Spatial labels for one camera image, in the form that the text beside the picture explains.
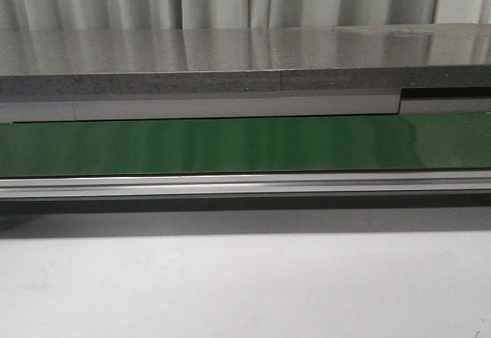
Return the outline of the grey stone counter slab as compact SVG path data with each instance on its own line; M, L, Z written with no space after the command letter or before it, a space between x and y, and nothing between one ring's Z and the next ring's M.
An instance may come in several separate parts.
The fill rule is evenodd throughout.
M488 25L4 31L4 123L484 113Z

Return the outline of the green conveyor belt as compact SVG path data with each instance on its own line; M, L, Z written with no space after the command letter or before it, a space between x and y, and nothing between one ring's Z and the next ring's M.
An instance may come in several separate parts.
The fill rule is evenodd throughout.
M487 113L7 123L4 178L487 168Z

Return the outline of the aluminium conveyor frame rail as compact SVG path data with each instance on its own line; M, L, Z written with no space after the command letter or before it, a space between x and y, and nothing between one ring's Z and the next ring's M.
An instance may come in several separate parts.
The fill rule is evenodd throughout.
M2 199L488 191L490 171L287 172L3 179Z

